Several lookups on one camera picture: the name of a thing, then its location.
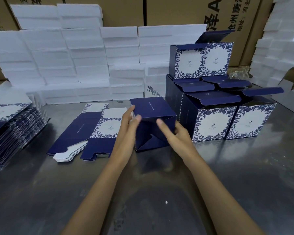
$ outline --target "person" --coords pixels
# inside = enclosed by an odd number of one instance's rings
[[[97,235],[100,233],[117,180],[133,151],[136,129],[141,121],[140,115],[132,120],[131,113],[134,108],[133,105],[124,113],[108,163],[69,220],[62,235]],[[199,155],[188,131],[177,121],[174,134],[161,119],[157,119],[157,125],[170,146],[191,171],[217,234],[265,234],[231,196]]]

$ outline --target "forearm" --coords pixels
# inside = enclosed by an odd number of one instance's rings
[[[195,179],[218,235],[264,234],[199,154],[183,160]]]
[[[124,165],[109,160],[62,235],[99,234]]]

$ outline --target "metal table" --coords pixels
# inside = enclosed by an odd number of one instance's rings
[[[127,107],[129,101],[109,102]],[[0,171],[0,234],[58,234],[107,158],[57,163],[46,152],[85,103],[47,105],[46,128]],[[196,143],[229,192],[267,234],[294,235],[294,113],[277,105],[254,138]],[[133,153],[102,234],[215,234],[196,184],[170,147]]]

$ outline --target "person's right arm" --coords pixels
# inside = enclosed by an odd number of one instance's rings
[[[175,134],[161,119],[157,125],[191,171],[218,235],[265,234],[199,155],[187,130],[177,121]]]

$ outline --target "person's right hand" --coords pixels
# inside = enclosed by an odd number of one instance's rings
[[[173,150],[179,154],[183,160],[190,156],[198,155],[188,131],[178,121],[175,121],[175,134],[171,132],[169,127],[161,119],[157,119],[157,125],[167,138]]]

